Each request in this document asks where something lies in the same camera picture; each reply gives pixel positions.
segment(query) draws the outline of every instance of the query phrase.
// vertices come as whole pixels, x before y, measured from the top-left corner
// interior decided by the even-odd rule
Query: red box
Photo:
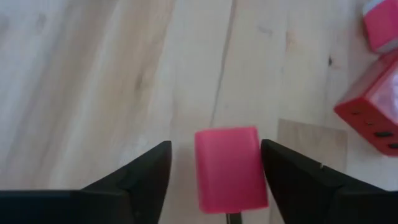
[[[398,50],[375,62],[335,112],[379,151],[398,156]]]
[[[398,0],[373,0],[363,7],[371,49],[386,53],[398,47]]]

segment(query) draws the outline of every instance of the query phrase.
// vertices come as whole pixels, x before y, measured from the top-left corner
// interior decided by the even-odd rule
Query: pink block
[[[205,213],[268,206],[255,127],[208,129],[195,135],[198,195]]]
[[[373,0],[363,8],[372,51],[386,53],[398,47],[398,0]]]

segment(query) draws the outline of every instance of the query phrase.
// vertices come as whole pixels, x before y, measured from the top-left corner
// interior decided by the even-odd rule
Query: black slot
[[[375,132],[374,135],[379,138],[384,138],[384,137],[391,137],[394,134],[390,131],[378,131],[378,132]]]
[[[388,144],[388,147],[390,147],[390,149],[398,149],[398,143]]]

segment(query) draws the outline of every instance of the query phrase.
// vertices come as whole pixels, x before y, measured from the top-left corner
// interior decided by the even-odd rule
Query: wooden table
[[[377,59],[365,2],[0,0],[0,188],[80,188],[170,139],[160,222],[224,223],[198,209],[193,133],[254,124],[398,189],[397,159],[333,113]],[[274,201],[243,218],[281,222]]]

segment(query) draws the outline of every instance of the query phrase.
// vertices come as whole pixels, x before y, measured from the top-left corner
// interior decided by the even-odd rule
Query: light wooden surface
[[[193,134],[256,125],[392,190],[398,159],[333,113],[377,59],[367,0],[0,0],[0,188],[84,187],[170,139],[161,223],[198,209]],[[244,222],[281,223],[268,209]]]

